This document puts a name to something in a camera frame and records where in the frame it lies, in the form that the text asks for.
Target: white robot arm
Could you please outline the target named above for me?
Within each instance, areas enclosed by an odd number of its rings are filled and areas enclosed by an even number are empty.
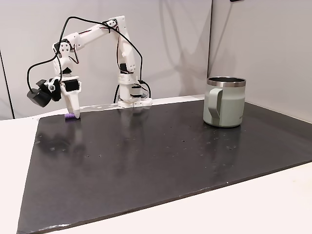
[[[125,17],[119,16],[111,18],[103,22],[103,24],[97,24],[81,33],[72,33],[63,37],[60,45],[59,43],[53,44],[55,53],[59,47],[58,56],[53,60],[56,77],[49,81],[41,80],[37,83],[41,89],[51,93],[54,101],[59,101],[60,94],[62,93],[68,112],[75,115],[76,118],[80,116],[78,94],[81,92],[81,81],[78,76],[72,76],[72,70],[73,63],[79,63],[77,51],[111,32],[114,32],[118,42],[117,61],[120,69],[120,74],[118,76],[120,100],[118,105],[120,107],[137,107],[149,106],[152,104],[150,98],[144,98],[142,86],[135,75],[137,67],[132,45],[124,37],[116,33],[115,30],[111,29],[114,28],[118,30],[130,40]],[[75,53],[75,59],[70,57],[71,52]]]

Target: black surface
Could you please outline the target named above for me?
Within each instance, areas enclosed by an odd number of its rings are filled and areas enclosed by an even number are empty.
[[[40,119],[18,233],[138,211],[312,159],[311,124],[248,103],[236,128],[211,127],[202,113],[203,101],[192,101]]]

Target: mug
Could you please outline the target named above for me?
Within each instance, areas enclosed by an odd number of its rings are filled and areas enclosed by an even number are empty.
[[[230,128],[241,124],[245,104],[246,80],[234,77],[207,78],[204,121]]]

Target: stainless steel rim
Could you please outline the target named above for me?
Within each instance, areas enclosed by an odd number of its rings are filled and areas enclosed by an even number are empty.
[[[211,77],[207,78],[207,84],[216,87],[244,87],[246,80],[237,77]]]

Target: table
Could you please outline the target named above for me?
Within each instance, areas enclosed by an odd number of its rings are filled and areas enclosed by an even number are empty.
[[[175,97],[155,100],[165,104],[203,99]],[[116,106],[88,107],[96,109]],[[36,117],[0,122],[2,164],[2,233],[16,233],[28,165],[38,118],[64,114],[60,110]],[[71,233],[310,233],[312,164],[249,180],[139,212],[59,231]]]

